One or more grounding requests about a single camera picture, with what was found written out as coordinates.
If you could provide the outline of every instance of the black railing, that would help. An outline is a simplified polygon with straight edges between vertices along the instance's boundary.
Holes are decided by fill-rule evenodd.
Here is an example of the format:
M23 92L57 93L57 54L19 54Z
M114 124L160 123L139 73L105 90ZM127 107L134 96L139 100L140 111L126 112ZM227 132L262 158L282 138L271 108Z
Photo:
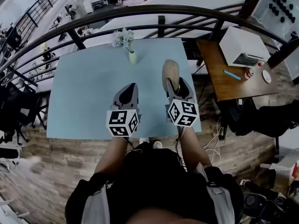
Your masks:
M189 21L191 19L199 18L199 17L205 17L201 18L201 21L203 19L213 19L212 23L215 23L215 26L213 28L207 27L208 24L211 23L205 23L201 24L199 26L196 25L190 25L189 24L181 24L181 21L175 22L173 24L154 24L154 25L141 25L141 26L133 26L133 27L128 27L128 29L131 30L143 30L143 29L174 29L175 31L179 31L181 29L188 29L188 30L204 30L204 31L211 31L210 35L208 36L208 39L213 39L217 40L219 39L219 33L221 32L222 25L225 21L237 24L238 26L250 28L256 32L259 32L267 37L270 37L278 42L280 42L283 46L281 48L281 51L277 51L274 53L273 56L276 57L276 59L271 59L268 61L269 65L271 67L274 67L278 65L277 61L280 61L281 59L285 59L290 52L292 52L296 47L299 46L298 39L294 40L292 43L288 43L287 41L281 39L280 37L276 36L272 32L265 30L259 26L256 26L252 23L249 23L248 21L239 18L238 16L231 15L229 13L224 13L220 12L217 10L211 10L211 9L206 9L206 8L200 8L200 7L191 7L191 6L178 6L178 5L143 5L143 6L134 6L134 7L124 7L124 8L118 8L110 11L105 11L102 12L101 14L91 14L88 15L84 18L80 18L74 21L71 21L67 24L64 24L54 30L51 30L50 32L44 34L43 36L39 37L35 41L31 42L28 44L26 47L21 49L18 53L15 54L9 61L7 61L1 68L0 68L0 73L4 71L5 69L9 69L7 71L7 75L4 76L2 79L0 79L0 82L2 84L6 85L9 82L13 81L17 77L23 78L25 81L29 82L30 84L33 84L37 86L37 82L40 82L42 80L46 80L49 78L53 78L54 75L50 75L48 77L42 78L40 80L37 80L36 82L33 80L34 77L44 74L49 71L54 71L56 68L52 67L50 70L44 70L40 73L37 73L35 75L28 76L28 73L34 69L37 69L41 66L44 66L46 63L51 63L54 61L57 61L59 57L54 57L46 62L37 64L34 67L31 67L30 69L22 72L21 74L18 72L18 69L23 67L24 65L28 64L29 62L41 57L42 55L55 51L59 48L71 45L71 44L76 44L78 49L85 49L85 46L83 42L87 39L94 38L97 36L101 35L107 35L111 34L116 30L121 30L122 29L122 24L120 24L120 28L116 29L111 29L107 31L101 31L97 32L95 34L90 34L86 36L79 37L77 35L77 32L75 31L76 28L83 27L95 22L99 21L105 21L117 17L125 17L125 16L133 16L133 15L143 15L143 14L185 14L185 15L190 15L189 18L185 18L184 21ZM72 41L65 42L63 44L60 44L56 47L53 47L43 53L40 53L31 59L27 60L26 62L18 65L17 67L12 67L12 64L14 64L20 57L34 49L35 47L41 45L42 43L58 36L63 33L68 33L70 37L72 38ZM182 38L183 41L189 41L190 39L197 39L197 38ZM14 78L8 79L10 75L14 75Z
M38 27L41 19L57 1L58 0L37 0L26 10L24 15L15 23L15 26L7 31L7 37L0 48L0 54L3 54L3 58L0 60L0 66L2 66L14 52L26 46L34 29Z

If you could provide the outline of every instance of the light blue table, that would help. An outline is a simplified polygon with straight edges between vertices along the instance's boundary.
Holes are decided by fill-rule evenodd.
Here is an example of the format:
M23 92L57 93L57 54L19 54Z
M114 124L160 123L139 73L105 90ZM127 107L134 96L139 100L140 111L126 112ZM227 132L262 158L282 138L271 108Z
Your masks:
M175 60L183 77L194 90L187 57L179 38L136 40L132 49L137 65L128 51L101 45L60 57L51 90L48 112L48 138L111 139L106 114L115 94L129 83L137 83L141 122L133 138L178 134L166 122L169 103L162 86L162 67L166 59ZM201 132L200 120L193 126Z

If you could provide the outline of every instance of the flower vase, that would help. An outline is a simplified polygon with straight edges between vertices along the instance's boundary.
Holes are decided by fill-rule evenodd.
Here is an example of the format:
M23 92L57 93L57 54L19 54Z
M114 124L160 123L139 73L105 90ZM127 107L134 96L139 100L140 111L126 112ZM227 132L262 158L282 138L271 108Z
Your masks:
M133 50L129 52L129 59L130 59L130 62L133 64L133 65L136 65L137 64L137 55L136 55L136 52L134 52Z

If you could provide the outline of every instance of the white flowers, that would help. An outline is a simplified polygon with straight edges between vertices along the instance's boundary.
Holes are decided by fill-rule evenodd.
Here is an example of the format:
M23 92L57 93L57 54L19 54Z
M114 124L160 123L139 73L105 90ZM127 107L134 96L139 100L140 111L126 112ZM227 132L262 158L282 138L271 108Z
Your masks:
M115 31L111 37L111 45L113 47L125 47L129 52L133 52L131 49L131 43L134 40L134 32L132 30Z

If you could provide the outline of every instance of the table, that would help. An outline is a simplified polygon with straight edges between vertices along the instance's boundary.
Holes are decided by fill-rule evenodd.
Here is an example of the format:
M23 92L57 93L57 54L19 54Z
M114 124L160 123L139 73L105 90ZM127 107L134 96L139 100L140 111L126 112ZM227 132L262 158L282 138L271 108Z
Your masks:
M247 80L244 74L248 68L228 66L218 42L197 40L197 45L218 101L278 93L275 75L267 63L257 68L254 76ZM241 77L241 81L225 74L224 70ZM265 82L263 70L269 72L272 79L270 84Z
M177 135L166 122L169 103L162 86L166 59L177 61L180 76L194 91L185 50L180 38L136 40L132 49L138 56L132 65L125 48L109 44L66 54L59 59L48 112L47 137L64 139L111 139L106 128L107 110L115 94L137 83L141 122L133 138ZM200 120L193 126L201 131Z

